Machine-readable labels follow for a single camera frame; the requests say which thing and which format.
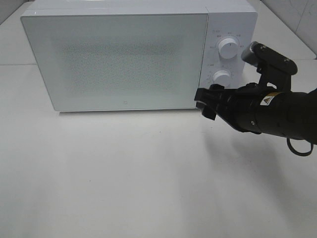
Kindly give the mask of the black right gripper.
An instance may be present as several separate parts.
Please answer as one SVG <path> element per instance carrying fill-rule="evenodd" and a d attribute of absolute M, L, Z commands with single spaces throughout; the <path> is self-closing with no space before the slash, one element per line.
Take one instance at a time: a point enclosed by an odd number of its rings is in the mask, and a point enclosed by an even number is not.
<path fill-rule="evenodd" d="M 304 139 L 307 134 L 300 103 L 306 93 L 291 91 L 297 65 L 256 41 L 242 52 L 241 59 L 257 68 L 259 82 L 238 89 L 224 89 L 219 84 L 198 88 L 194 101 L 202 116 L 215 120 L 218 115 L 240 132 Z"/>

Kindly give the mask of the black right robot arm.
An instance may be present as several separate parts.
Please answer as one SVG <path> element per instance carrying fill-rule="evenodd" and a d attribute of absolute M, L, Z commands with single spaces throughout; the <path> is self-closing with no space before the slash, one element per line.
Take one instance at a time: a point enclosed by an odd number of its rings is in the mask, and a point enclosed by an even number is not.
<path fill-rule="evenodd" d="M 239 132 L 271 134 L 317 142 L 317 92 L 293 92 L 291 77 L 296 64 L 273 49 L 252 42 L 242 53 L 244 62 L 256 67 L 259 82 L 237 89 L 212 84 L 199 88 L 196 107 L 202 115 L 216 116 Z"/>

